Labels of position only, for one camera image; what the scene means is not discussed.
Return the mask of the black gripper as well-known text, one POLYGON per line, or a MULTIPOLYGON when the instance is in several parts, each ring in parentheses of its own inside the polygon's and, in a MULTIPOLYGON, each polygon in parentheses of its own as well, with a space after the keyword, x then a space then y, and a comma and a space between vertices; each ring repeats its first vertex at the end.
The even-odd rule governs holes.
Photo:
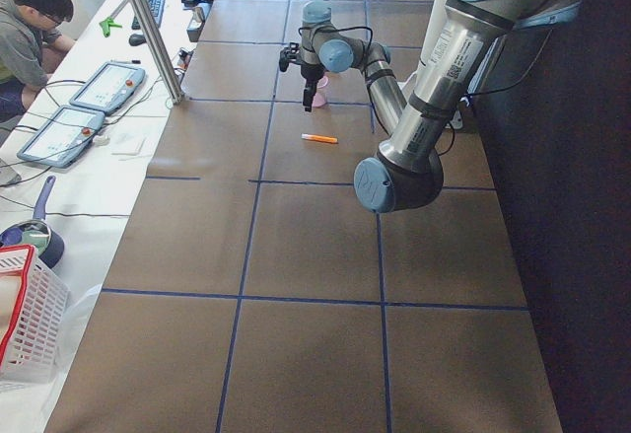
POLYGON ((319 66, 318 65, 302 65, 301 75, 306 80, 305 89, 303 91, 303 107, 305 111, 312 110, 312 89, 316 88, 319 82, 319 66))

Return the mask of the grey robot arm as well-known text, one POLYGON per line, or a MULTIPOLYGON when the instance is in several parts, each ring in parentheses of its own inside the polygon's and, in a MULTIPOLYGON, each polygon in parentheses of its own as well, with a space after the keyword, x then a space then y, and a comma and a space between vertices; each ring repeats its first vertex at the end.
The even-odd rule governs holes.
POLYGON ((581 0, 435 0, 424 55, 414 86, 405 94, 390 68, 387 48, 346 36, 331 22, 324 1, 307 3, 301 40, 285 48, 281 70, 296 63, 305 79, 303 106, 310 110, 325 72, 359 70, 388 138, 354 172, 361 204, 374 213, 419 208, 440 193, 444 174, 435 149, 491 45, 527 28, 573 21, 581 0))

